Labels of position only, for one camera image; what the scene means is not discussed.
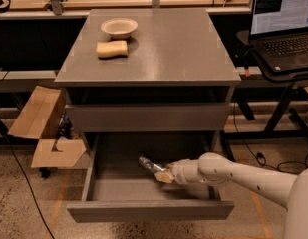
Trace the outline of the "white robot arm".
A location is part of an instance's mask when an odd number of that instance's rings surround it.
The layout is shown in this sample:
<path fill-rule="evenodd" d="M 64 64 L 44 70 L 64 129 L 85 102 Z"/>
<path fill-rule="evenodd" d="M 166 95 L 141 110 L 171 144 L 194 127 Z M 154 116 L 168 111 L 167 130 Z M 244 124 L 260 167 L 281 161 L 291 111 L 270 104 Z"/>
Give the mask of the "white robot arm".
<path fill-rule="evenodd" d="M 220 185 L 232 181 L 284 207 L 283 239 L 308 239 L 308 168 L 299 175 L 232 162 L 213 152 L 183 159 L 157 172 L 164 183 Z"/>

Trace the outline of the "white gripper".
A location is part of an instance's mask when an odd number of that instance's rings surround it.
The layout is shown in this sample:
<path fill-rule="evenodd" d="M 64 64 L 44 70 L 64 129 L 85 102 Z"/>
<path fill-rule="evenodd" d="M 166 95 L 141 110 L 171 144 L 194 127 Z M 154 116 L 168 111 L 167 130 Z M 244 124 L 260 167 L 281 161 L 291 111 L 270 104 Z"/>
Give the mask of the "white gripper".
<path fill-rule="evenodd" d="M 202 174 L 198 169 L 198 161 L 183 159 L 170 163 L 168 171 L 157 172 L 154 176 L 157 181 L 171 184 L 174 181 L 177 184 L 201 183 Z"/>

